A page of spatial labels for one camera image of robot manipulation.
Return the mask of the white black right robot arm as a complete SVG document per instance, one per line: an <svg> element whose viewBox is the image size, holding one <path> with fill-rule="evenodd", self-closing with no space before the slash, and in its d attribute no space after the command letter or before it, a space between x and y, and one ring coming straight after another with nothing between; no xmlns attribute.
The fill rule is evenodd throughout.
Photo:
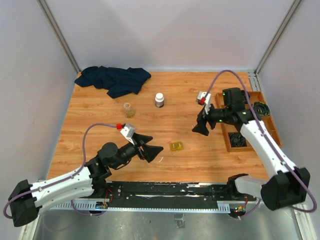
<svg viewBox="0 0 320 240"><path fill-rule="evenodd" d="M228 179L227 196L238 200L248 194L262 200L272 211L304 202L310 182L309 171L304 167L298 168L282 152L264 122L243 100L245 91L238 87L228 88L222 95L224 107L215 108L209 93L198 93L196 102L203 108L192 131L208 136L207 125L211 129L217 123L233 125L256 152L269 177L264 181L246 173L232 176Z"/></svg>

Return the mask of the yellow translucent pill organizer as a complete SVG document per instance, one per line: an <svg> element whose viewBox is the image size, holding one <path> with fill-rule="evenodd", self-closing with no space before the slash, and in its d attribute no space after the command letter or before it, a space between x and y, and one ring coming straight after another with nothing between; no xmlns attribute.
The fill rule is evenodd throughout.
<svg viewBox="0 0 320 240"><path fill-rule="evenodd" d="M181 151L184 149L184 146L181 141L170 142L169 149L170 149L170 151Z"/></svg>

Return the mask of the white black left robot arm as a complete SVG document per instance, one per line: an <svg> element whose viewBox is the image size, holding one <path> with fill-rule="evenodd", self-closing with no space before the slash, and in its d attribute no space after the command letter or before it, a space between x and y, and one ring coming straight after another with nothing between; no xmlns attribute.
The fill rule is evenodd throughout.
<svg viewBox="0 0 320 240"><path fill-rule="evenodd" d="M152 139L135 133L132 142L122 147L105 143L94 158L71 172L35 183L20 181L8 197L8 218L15 227L22 227L61 203L92 195L103 197L107 193L106 178L112 170L126 166L135 156L150 163L163 151L162 146L148 144Z"/></svg>

